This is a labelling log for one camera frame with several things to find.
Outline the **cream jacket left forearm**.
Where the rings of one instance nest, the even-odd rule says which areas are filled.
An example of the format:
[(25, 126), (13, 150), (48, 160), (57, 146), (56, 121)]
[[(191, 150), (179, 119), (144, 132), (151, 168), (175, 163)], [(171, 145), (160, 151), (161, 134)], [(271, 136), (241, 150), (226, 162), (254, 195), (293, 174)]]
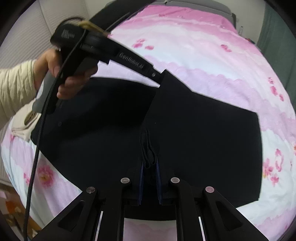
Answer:
[(1, 69), (1, 128), (36, 96), (33, 72), (35, 62), (28, 60), (13, 68)]

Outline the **left hand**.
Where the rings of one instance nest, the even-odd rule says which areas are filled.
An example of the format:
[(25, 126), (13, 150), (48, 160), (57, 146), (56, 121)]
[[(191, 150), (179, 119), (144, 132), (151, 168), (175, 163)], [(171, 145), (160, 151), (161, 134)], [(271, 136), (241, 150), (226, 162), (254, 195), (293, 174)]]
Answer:
[[(58, 50), (46, 50), (34, 63), (34, 86), (39, 90), (46, 73), (49, 71), (54, 77), (57, 77), (60, 71), (61, 58)], [(83, 72), (81, 75), (70, 76), (64, 84), (61, 84), (57, 91), (59, 99), (71, 99), (74, 97), (88, 82), (90, 77), (98, 71), (98, 67), (93, 67)]]

